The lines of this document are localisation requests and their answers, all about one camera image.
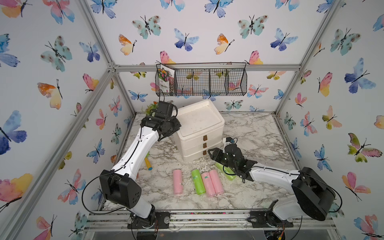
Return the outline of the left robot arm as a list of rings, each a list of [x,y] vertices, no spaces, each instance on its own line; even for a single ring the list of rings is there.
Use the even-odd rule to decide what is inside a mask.
[[[181,128],[175,105],[160,101],[151,116],[142,119],[131,146],[109,171],[100,175],[104,198],[119,204],[136,216],[147,219],[153,206],[141,197],[142,189],[136,179],[139,169],[152,146]]]

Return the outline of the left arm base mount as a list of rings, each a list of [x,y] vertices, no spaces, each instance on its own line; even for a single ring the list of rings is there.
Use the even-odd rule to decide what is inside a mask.
[[[171,221],[170,212],[154,211],[149,214],[147,218],[141,218],[137,215],[131,214],[128,223],[128,229],[144,230],[144,229],[168,229]]]

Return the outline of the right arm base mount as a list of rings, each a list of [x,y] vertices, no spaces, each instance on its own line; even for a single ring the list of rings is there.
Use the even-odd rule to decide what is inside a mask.
[[[281,220],[273,213],[273,207],[277,202],[278,200],[273,201],[267,209],[250,211],[247,222],[251,223],[253,228],[293,228],[293,223]]]

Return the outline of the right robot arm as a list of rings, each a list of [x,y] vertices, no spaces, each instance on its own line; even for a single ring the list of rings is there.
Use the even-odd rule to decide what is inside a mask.
[[[223,150],[208,150],[210,158],[231,169],[243,182],[262,182],[281,187],[293,196],[275,200],[265,213],[267,222],[280,223],[296,217],[308,216],[324,221],[335,200],[336,192],[311,168],[282,170],[247,160],[236,144],[229,144]]]

